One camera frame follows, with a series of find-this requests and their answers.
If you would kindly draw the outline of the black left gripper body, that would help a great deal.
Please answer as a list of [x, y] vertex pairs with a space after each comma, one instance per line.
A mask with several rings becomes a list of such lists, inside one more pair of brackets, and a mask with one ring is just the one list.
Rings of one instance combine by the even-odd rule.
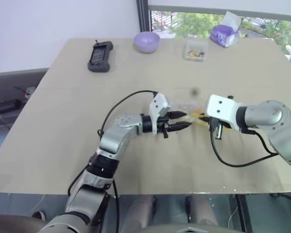
[[167, 112], [164, 116], [160, 116], [157, 120], [157, 133], [162, 133], [163, 137], [168, 138], [167, 128], [169, 127], [168, 121], [170, 119], [170, 112]]

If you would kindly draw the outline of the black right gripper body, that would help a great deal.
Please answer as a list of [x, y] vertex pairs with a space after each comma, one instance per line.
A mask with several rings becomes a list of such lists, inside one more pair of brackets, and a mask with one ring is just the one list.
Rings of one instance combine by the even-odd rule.
[[209, 130], [210, 131], [214, 131], [219, 125], [224, 126], [228, 129], [231, 128], [230, 124], [225, 122], [225, 121], [221, 121], [218, 118], [215, 117], [210, 117], [209, 118]]

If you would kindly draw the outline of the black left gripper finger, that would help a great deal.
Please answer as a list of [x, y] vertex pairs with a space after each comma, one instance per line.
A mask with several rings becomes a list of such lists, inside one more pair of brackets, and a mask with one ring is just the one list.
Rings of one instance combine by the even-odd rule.
[[192, 124], [191, 122], [176, 122], [174, 124], [170, 124], [168, 126], [168, 132], [180, 131], [182, 129], [189, 127], [191, 124]]
[[168, 118], [169, 119], [179, 119], [181, 117], [186, 116], [187, 114], [182, 111], [170, 111], [168, 112]]

